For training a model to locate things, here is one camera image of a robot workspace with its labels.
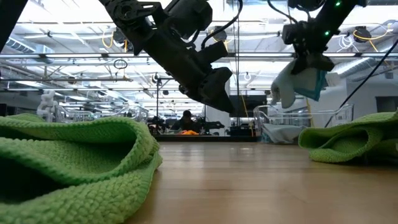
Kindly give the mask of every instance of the wooden tabletop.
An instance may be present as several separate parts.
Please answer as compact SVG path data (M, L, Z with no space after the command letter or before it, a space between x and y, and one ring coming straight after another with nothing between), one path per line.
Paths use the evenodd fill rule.
M295 146L162 143L164 163L127 223L397 223L398 171L322 164Z

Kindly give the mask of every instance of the pole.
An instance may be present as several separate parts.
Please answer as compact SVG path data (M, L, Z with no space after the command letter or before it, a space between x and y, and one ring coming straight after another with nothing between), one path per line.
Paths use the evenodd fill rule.
M123 78L4 78L2 82L130 82Z
M160 81L161 81L162 79L161 78L159 78L157 81L156 81L156 117L157 117L157 119L159 119L159 85L160 85ZM158 132L157 132L157 130L158 130L158 128L159 128L159 125L158 125L158 121L156 122L156 135L158 134Z

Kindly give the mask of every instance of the green microfiber cloth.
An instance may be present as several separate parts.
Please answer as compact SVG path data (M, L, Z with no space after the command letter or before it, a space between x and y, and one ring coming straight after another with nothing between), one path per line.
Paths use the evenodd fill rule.
M158 150L128 118L0 117L0 223L123 223L146 198Z
M369 160L398 159L398 112L363 116L331 128L305 129L298 144L318 162L347 162L366 153Z

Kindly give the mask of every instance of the black cable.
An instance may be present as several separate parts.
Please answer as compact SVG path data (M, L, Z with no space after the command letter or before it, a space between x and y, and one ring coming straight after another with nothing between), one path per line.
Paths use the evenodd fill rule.
M289 7L289 6L287 6L287 13L289 14L290 17L292 17L292 16L290 15L290 7Z
M240 26L239 26L239 19L238 19L238 52L235 52L235 57L236 57L236 59L237 59L237 64L236 64L236 66L237 66L237 69L236 69L236 77L237 77L237 82L236 82L236 84L237 84L237 86L238 86L238 100L239 101L241 101L241 98L240 98L240 96L241 96L241 91L239 90L240 89L240 86L239 86L239 75L240 75L240 61L241 61L241 57L240 57L240 50L241 50L241 40L240 40L240 38L241 38L241 28L240 28ZM240 119L241 119L241 115L240 114L238 114L238 119L239 119L239 123L241 123L240 122Z
M243 8L243 0L238 0L239 2L239 9L238 9L238 13L237 15L232 18L231 21L229 21L227 24L225 24L223 27L219 28L218 30L215 30L214 32L210 33L201 43L201 49L203 50L206 47L206 42L207 40L209 40L210 38L214 37L215 35L219 34L220 32L224 31L225 29L227 29L230 25L232 25L234 22L236 22L236 20L238 20L239 15L242 12L242 8Z
M291 19L294 23L298 23L297 20L294 19L292 16L290 16L290 15L288 15L288 14L282 12L281 10L279 10L279 9L277 9L277 8L275 8L275 6L271 3L271 0L267 0L267 2L268 2L269 7L271 7L271 9L273 9L273 10L275 10L275 11L281 13L282 15L284 15L284 16L286 16L286 17L288 17L288 18Z
M235 70L236 70L236 86L238 88L238 93L237 93L237 97L238 97L238 108L236 108L236 124L239 126L240 125L240 119L239 119L239 115L241 112L241 100L239 98L239 75L237 74L238 72L238 58L236 56L236 54L238 54L238 52L236 51L236 34L235 34L235 25L233 26L233 33L234 33L234 52L235 52Z
M394 48L397 46L397 44L398 44L398 40L391 46L391 48L387 51L387 53L384 55L384 57L380 60L380 62L374 67L373 71L361 82L361 84L358 85L358 87L355 88L355 90L347 97L347 99L345 99L345 101L341 104L340 108L342 108L348 102L348 100L373 76L374 72L376 72L376 70L386 60L388 55L392 52L392 50L394 50ZM329 119L329 121L325 125L325 128L328 127L332 118L333 117L331 117Z

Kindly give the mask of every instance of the yellow cable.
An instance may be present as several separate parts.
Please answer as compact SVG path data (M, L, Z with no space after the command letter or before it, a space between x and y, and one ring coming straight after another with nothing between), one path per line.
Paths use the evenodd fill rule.
M226 51L228 52L228 45L226 42L224 42L224 47L225 47Z
M357 38L362 39L362 40L377 40L377 39L380 39L381 37L384 37L385 35L388 34L388 30L387 30L386 33L384 33L383 35L380 35L378 37L373 37L373 38L367 38L367 37L360 37L360 36L356 35L356 32L357 32L357 30L355 30L353 32L354 37L357 37Z
M369 43L371 43L373 49L374 49L376 52L379 52L379 50L376 48L376 46L373 44L373 42L372 42L371 40L369 40ZM392 68L392 65L390 65L388 62L384 61L384 63L385 63L386 65L390 66L390 68Z
M373 42L372 42L371 40L369 40L369 43L371 43L373 49L374 49L376 52L379 52L378 49L376 48L376 46L373 44Z
M243 102L243 106L244 106L244 111L246 112L246 116L248 117L248 120L249 120L249 113L248 113L248 109L246 108L246 103L244 102L243 95L241 95L241 97L242 97L242 102ZM253 127L251 126L250 121L249 121L249 126L250 126L250 130L251 130L251 136L254 137Z
M306 98L305 99L305 101L306 101L306 103L307 103L307 109L308 109L308 113L310 114L310 116L311 116L311 118L310 118L310 121L311 121L311 127L313 127L314 128L314 125L313 125L313 119L312 119L312 115L311 115L311 105L310 105L310 102L308 101L308 98Z
M112 32L111 45L106 45L106 44L105 44L105 39L104 39L105 31L102 33L102 44L104 45L104 47L106 47L106 48L111 48L111 47L112 47L112 45L113 45L113 33L114 33L114 32Z

